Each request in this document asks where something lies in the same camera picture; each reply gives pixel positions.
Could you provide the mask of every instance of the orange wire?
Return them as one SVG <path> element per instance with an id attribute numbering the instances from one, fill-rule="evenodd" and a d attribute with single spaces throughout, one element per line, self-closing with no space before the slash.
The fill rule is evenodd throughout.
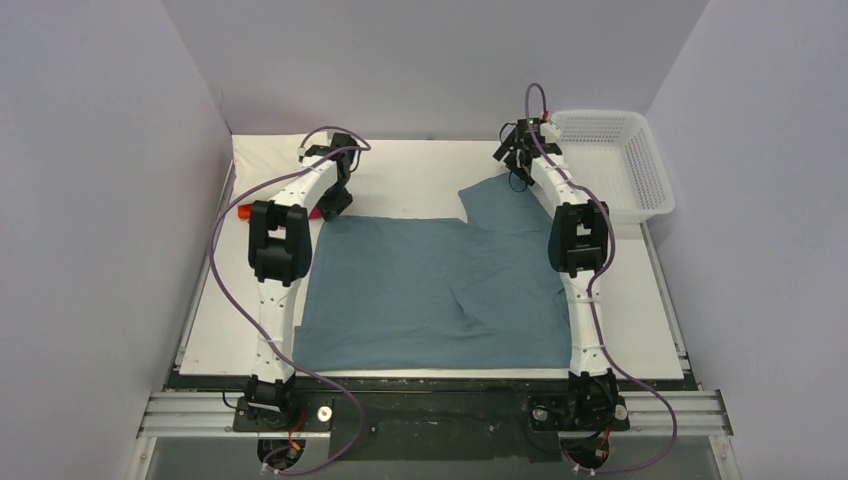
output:
<path id="1" fill-rule="evenodd" d="M 303 418 L 305 416 L 305 413 L 306 412 L 304 412 L 303 410 L 300 411 L 300 420 L 297 421 L 297 425 L 295 425 L 294 428 L 289 430 L 289 445 L 291 445 L 292 448 L 294 448 L 297 451 L 300 451 L 300 445 L 298 445 L 297 442 L 295 442 L 294 440 L 291 439 L 291 434 L 300 430 L 300 427 L 303 426 Z"/>
<path id="2" fill-rule="evenodd" d="M 604 432 L 604 440 L 601 442 L 600 445 L 598 445 L 598 450 L 600 450 L 601 447 L 603 447 L 604 444 L 607 443 L 607 441 L 609 440 L 609 431 L 610 427 L 607 427 L 606 431 Z"/>

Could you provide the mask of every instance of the mesh basket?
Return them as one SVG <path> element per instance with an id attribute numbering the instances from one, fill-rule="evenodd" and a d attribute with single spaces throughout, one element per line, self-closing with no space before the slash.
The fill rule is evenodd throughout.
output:
<path id="1" fill-rule="evenodd" d="M 674 209 L 674 196 L 645 117 L 616 110 L 568 110 L 552 120 L 574 180 L 607 202 L 613 221 L 640 223 Z"/>

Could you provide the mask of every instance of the blue cloth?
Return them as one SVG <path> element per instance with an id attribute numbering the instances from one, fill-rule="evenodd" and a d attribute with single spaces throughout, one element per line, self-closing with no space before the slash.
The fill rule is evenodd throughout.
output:
<path id="1" fill-rule="evenodd" d="M 342 216 L 324 225 L 296 361 L 317 370 L 568 367 L 550 217 L 505 176 L 459 196 L 468 223 Z"/>

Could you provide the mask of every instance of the gray wall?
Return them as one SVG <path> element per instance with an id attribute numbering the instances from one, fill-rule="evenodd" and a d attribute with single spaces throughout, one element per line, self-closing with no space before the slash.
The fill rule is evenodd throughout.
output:
<path id="1" fill-rule="evenodd" d="M 120 478 L 229 158 L 156 0 L 0 6 L 3 478 Z"/>
<path id="2" fill-rule="evenodd" d="M 165 0 L 235 133 L 494 138 L 552 107 L 644 112 L 707 0 Z"/>
<path id="3" fill-rule="evenodd" d="M 747 480 L 848 471 L 848 3 L 712 0 L 648 113 L 677 209 L 651 225 Z"/>

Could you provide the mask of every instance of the white board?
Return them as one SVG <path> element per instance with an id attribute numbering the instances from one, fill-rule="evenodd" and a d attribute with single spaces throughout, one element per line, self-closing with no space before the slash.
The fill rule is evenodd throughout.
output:
<path id="1" fill-rule="evenodd" d="M 234 194 L 274 176 L 295 171 L 300 136 L 235 136 Z M 381 140 L 363 153 L 348 189 L 354 202 L 349 215 L 389 218 L 460 218 L 465 209 L 457 195 L 486 178 L 505 172 L 492 158 L 497 142 Z M 270 198 L 279 187 L 260 192 Z M 535 191 L 550 212 L 550 205 Z M 310 222 L 313 245 L 322 221 Z M 603 277 L 604 330 L 609 350 L 629 373 L 646 379 L 676 379 L 683 373 L 657 288 L 647 247 L 638 225 L 616 225 L 616 261 Z M 247 223 L 235 210 L 224 221 L 216 260 L 221 277 L 251 313 L 259 295 L 247 264 Z M 300 324 L 309 278 L 295 303 Z M 191 329 L 180 373 L 183 375 L 249 375 L 256 351 L 256 332 L 224 298 L 210 275 Z M 337 376 L 442 378 L 563 378 L 567 369 L 491 370 L 356 370 Z"/>

